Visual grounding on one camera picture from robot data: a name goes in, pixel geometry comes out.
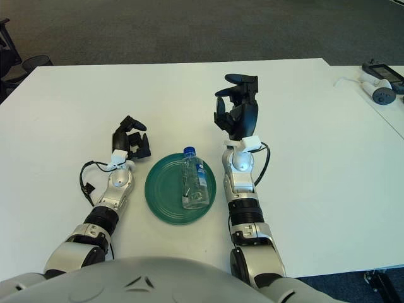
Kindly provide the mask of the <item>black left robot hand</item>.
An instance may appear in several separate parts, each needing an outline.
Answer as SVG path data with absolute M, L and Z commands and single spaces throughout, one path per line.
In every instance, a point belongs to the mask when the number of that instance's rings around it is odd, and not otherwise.
M 126 116 L 112 135 L 112 152 L 126 152 L 126 160 L 151 156 L 150 144 L 146 135 L 146 126 Z

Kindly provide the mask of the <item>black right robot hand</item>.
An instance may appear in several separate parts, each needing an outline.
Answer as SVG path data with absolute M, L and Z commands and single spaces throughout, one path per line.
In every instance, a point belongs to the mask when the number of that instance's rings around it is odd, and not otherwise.
M 258 120 L 258 77 L 226 74 L 225 79 L 234 86 L 215 93 L 214 122 L 229 134 L 230 140 L 240 141 L 253 135 Z

